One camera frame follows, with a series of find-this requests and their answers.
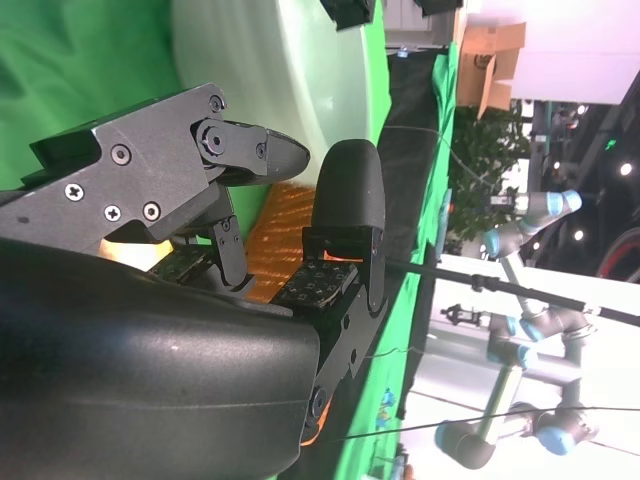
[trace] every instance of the white panel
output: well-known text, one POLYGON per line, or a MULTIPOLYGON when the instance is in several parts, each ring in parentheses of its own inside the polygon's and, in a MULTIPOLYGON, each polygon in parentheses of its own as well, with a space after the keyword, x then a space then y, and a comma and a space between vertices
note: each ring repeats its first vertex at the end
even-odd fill
POLYGON ((422 18, 422 9, 413 0, 402 0, 402 29, 430 30, 429 17, 422 18))
POLYGON ((617 104, 640 69, 638 0, 484 0, 470 25, 527 22, 515 98, 617 104))
POLYGON ((400 30, 402 28, 402 0, 386 0, 384 28, 385 30, 400 30))
POLYGON ((640 53, 533 53, 523 50, 512 82, 513 97, 618 104, 639 69, 640 53))

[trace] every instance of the black plastic housing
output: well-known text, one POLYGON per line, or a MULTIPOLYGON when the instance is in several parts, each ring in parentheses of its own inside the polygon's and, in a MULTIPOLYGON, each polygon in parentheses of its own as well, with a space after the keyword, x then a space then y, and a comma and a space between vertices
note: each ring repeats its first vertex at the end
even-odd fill
POLYGON ((0 239, 0 478, 281 472, 319 356, 290 314, 0 239))

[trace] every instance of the ceiling light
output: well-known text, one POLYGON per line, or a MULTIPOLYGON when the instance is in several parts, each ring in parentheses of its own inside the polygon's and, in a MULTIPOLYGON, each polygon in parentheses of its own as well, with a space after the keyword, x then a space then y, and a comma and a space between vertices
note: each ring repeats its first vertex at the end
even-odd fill
POLYGON ((633 167, 631 166, 630 163, 623 163, 622 166, 620 167, 620 175, 622 175, 623 177, 626 177, 631 173, 631 170, 633 170, 633 167))

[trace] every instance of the screw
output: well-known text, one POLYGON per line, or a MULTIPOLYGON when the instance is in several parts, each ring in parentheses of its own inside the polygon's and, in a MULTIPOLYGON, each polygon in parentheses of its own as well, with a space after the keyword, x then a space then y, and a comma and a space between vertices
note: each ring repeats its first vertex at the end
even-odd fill
POLYGON ((110 222, 117 222, 122 216, 122 212, 116 205, 109 205, 104 209, 104 216, 110 222))
POLYGON ((202 145, 211 155, 222 155, 227 148, 227 140, 219 128, 211 127, 204 131, 202 145))
POLYGON ((64 187, 64 196, 72 202, 79 202, 84 198, 84 190, 77 183, 70 183, 64 187))
POLYGON ((160 218, 160 205, 156 202, 147 202, 142 209, 142 213, 144 218, 150 222, 155 222, 160 218))
POLYGON ((124 145, 116 145, 111 149, 111 159, 118 165, 126 165, 131 161, 131 151, 124 145))
POLYGON ((327 392, 322 387, 316 387, 309 402, 309 413, 313 418, 319 418, 322 415, 326 402, 327 392))
POLYGON ((219 96, 214 95, 209 99, 209 106, 213 113, 218 113, 224 108, 224 103, 222 103, 222 99, 219 96))

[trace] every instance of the black screw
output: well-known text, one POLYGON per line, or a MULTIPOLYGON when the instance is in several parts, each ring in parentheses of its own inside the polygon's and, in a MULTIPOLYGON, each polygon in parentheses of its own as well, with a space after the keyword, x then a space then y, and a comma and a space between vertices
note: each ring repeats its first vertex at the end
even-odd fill
POLYGON ((218 113, 220 110, 224 108, 222 99, 217 95, 214 95, 209 99, 209 106, 211 107, 211 110, 213 111, 213 113, 218 113))
POLYGON ((327 392, 322 387, 316 387, 313 390, 311 401, 309 402, 309 413, 313 418, 320 418, 324 406, 327 403, 327 392))

